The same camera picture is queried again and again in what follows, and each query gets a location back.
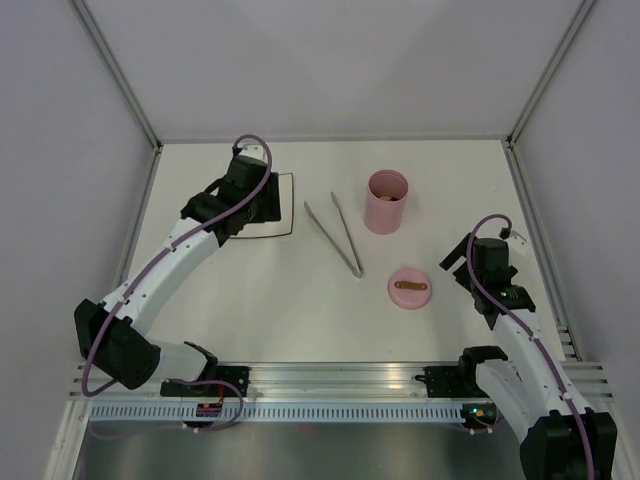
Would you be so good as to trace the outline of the pink cylindrical lunch box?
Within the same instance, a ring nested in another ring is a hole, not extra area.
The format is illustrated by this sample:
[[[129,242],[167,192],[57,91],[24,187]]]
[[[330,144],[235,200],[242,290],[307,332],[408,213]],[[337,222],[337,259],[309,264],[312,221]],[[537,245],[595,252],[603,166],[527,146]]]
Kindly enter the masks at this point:
[[[379,170],[367,183],[364,224],[374,234],[389,235],[400,227],[409,194],[409,182],[395,170]],[[392,196],[394,201],[379,200]]]

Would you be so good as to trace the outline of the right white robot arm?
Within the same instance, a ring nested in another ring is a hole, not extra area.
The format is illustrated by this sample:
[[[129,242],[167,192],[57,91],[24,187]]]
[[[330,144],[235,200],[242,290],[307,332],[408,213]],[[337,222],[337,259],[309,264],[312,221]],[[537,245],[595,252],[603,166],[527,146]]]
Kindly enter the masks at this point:
[[[611,478],[615,421],[589,404],[551,355],[531,296],[512,282],[507,242],[467,234],[440,266],[471,294],[497,341],[463,350],[457,384],[495,404],[519,441],[525,477]]]

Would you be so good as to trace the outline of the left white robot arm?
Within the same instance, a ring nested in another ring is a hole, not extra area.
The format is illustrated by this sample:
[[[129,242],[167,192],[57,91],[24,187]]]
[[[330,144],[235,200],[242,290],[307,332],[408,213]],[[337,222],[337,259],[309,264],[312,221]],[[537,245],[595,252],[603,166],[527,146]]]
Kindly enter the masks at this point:
[[[103,300],[74,311],[78,345],[88,366],[129,390],[168,380],[192,395],[218,384],[218,360],[192,342],[149,339],[160,310],[190,274],[248,224],[279,222],[281,182],[266,163],[236,152],[225,175],[191,197],[164,244],[134,277]]]

